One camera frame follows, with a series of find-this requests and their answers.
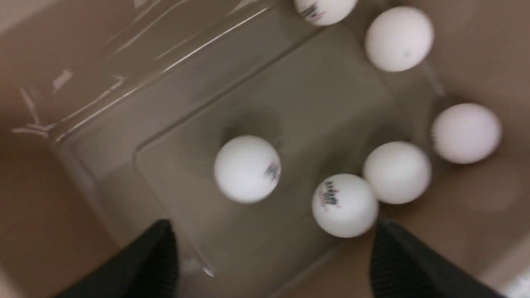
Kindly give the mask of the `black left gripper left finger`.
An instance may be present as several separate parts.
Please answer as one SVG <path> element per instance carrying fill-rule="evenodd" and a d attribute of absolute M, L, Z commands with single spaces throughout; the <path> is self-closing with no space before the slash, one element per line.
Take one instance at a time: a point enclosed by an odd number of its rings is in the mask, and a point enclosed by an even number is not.
<path fill-rule="evenodd" d="M 178 246 L 172 224 L 159 219 L 59 298 L 176 298 Z"/>

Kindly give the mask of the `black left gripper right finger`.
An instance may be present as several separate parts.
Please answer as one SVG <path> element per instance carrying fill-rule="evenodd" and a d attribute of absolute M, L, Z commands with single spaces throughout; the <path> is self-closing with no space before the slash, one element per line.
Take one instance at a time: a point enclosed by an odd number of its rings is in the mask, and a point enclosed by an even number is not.
<path fill-rule="evenodd" d="M 398 223 L 381 219 L 370 260 L 375 298 L 499 298 Z"/>

